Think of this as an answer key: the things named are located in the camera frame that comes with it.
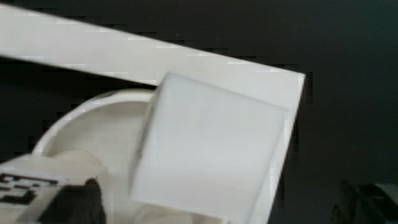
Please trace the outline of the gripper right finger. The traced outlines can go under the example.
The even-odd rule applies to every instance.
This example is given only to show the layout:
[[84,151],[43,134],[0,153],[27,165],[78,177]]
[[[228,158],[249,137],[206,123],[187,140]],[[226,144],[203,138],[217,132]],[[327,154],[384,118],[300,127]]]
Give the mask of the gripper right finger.
[[398,184],[339,184],[334,224],[398,224]]

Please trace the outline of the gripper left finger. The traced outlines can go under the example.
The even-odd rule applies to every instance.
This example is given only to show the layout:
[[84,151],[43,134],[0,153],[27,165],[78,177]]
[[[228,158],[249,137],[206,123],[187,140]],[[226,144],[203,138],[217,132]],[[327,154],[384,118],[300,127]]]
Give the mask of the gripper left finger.
[[107,224],[101,188],[94,179],[82,185],[34,182],[13,186],[11,205],[21,210],[11,224]]

